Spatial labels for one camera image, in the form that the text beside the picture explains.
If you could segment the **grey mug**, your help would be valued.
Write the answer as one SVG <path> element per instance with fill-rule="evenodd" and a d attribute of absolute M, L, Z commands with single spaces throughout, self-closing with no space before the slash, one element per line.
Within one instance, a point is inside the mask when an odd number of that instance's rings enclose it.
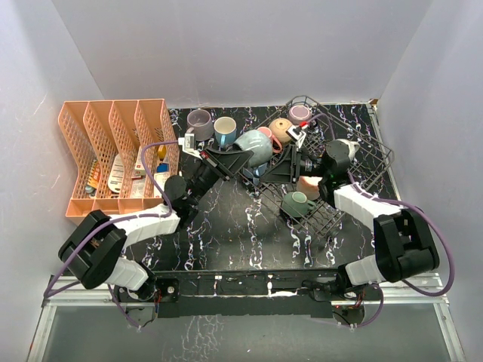
<path fill-rule="evenodd" d="M 252 151 L 253 155 L 248 161 L 248 167 L 259 167 L 272 157 L 272 141 L 259 130 L 249 130 L 239 136 L 234 147 L 242 151 Z"/>

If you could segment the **lilac mug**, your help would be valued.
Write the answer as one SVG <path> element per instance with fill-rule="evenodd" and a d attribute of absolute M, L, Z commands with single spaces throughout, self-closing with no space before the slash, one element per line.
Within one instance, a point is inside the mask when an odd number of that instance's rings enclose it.
<path fill-rule="evenodd" d="M 204 109 L 196 109 L 187 115 L 187 132 L 195 135 L 197 142 L 209 140 L 214 134 L 211 114 Z"/>

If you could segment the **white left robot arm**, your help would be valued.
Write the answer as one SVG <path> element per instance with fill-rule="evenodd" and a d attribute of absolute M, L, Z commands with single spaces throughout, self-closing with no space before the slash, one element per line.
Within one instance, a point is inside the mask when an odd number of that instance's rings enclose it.
<path fill-rule="evenodd" d="M 185 229 L 198 214 L 198 204 L 220 179 L 230 179 L 254 156 L 252 151 L 199 152 L 198 167 L 188 179 L 173 175 L 162 187 L 163 201 L 125 215 L 91 211 L 58 252 L 63 268 L 87 289 L 101 284 L 126 287 L 140 301 L 151 299 L 156 283 L 140 262 L 122 257 L 133 244 Z"/>

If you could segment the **light blue ribbed mug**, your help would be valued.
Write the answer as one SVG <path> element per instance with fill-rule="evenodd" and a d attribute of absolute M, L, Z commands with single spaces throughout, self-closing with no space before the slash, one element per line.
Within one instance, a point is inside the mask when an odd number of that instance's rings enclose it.
<path fill-rule="evenodd" d="M 258 167 L 246 167 L 242 169 L 242 174 L 249 179 L 255 186 L 260 183 L 260 178 L 266 172 L 268 164 L 261 164 Z"/>

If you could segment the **lavender textured mug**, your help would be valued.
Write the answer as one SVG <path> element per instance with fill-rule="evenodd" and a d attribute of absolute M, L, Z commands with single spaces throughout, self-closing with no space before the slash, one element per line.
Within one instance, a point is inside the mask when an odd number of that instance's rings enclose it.
<path fill-rule="evenodd" d="M 301 122 L 308 121 L 312 117 L 310 108 L 302 104 L 297 104 L 289 108 L 288 119 L 293 124 L 300 124 Z"/>

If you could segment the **green teal mug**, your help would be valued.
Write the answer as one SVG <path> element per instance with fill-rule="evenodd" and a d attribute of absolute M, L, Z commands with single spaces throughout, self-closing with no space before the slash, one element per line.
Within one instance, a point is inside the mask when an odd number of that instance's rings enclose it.
<path fill-rule="evenodd" d="M 287 193 L 281 202 L 281 210 L 293 218 L 306 216 L 315 209 L 315 206 L 315 202 L 310 201 L 304 193 L 298 191 Z"/>

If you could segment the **peach pink mug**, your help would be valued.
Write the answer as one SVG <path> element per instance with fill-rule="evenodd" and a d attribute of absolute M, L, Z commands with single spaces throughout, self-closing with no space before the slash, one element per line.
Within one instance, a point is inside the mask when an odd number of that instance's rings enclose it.
<path fill-rule="evenodd" d="M 322 180 L 317 176 L 301 176 L 296 185 L 296 190 L 302 192 L 310 201 L 320 197 L 318 183 Z"/>

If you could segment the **blue mug white interior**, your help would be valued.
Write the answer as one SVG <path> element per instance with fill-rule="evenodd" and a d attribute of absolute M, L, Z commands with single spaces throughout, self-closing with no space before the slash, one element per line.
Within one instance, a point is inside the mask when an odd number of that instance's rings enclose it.
<path fill-rule="evenodd" d="M 221 149 L 232 145 L 237 138 L 237 124 L 233 118 L 220 117 L 214 122 L 214 134 Z"/>

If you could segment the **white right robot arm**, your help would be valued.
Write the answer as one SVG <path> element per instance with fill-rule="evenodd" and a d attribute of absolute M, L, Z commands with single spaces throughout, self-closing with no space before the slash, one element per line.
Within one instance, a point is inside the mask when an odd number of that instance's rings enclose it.
<path fill-rule="evenodd" d="M 291 146 L 261 178 L 264 183 L 296 183 L 302 176 L 317 176 L 321 199 L 368 227 L 374 236 L 371 256 L 341 265 L 327 293 L 354 299 L 364 285 L 398 282 L 439 267 L 440 259 L 428 222 L 419 210 L 395 200 L 383 201 L 361 189 L 349 177 L 349 168 L 359 144 L 332 140 L 314 161 Z"/>

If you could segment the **tan glazed round mug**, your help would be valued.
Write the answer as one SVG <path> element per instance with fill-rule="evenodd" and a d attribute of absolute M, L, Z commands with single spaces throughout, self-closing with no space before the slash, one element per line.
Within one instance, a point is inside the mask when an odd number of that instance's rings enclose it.
<path fill-rule="evenodd" d="M 272 131 L 272 135 L 283 145 L 286 146 L 291 142 L 291 137 L 287 134 L 287 131 L 293 124 L 286 118 L 277 118 L 269 124 L 269 129 Z"/>

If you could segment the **pink mug white interior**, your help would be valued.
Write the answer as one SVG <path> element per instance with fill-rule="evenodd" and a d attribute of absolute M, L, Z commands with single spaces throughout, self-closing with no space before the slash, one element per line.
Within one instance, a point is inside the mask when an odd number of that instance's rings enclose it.
<path fill-rule="evenodd" d="M 259 127 L 258 130 L 262 132 L 264 135 L 266 135 L 272 142 L 272 151 L 275 154 L 279 154 L 283 150 L 282 144 L 279 142 L 279 140 L 276 138 L 276 136 L 273 134 L 273 132 L 268 128 L 268 127 Z"/>

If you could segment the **white speckled ceramic mug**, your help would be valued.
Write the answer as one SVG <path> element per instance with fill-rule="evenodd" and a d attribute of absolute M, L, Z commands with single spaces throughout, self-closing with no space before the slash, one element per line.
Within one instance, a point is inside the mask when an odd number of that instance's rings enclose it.
<path fill-rule="evenodd" d="M 353 161 L 357 151 L 360 149 L 360 144 L 356 141 L 351 140 L 343 140 L 345 144 L 347 144 L 349 150 L 349 160 Z"/>

